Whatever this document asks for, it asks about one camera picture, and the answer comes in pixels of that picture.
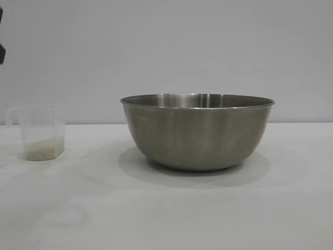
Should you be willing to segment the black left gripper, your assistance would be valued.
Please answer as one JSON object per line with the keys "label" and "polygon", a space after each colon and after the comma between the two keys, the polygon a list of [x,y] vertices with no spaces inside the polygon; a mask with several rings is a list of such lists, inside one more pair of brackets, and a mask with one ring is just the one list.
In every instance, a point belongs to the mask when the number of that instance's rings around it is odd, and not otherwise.
{"label": "black left gripper", "polygon": [[[0,7],[0,21],[2,20],[2,16],[3,16],[3,8]],[[0,64],[1,65],[4,63],[5,55],[6,55],[6,49],[4,48],[4,46],[2,44],[0,44]]]}

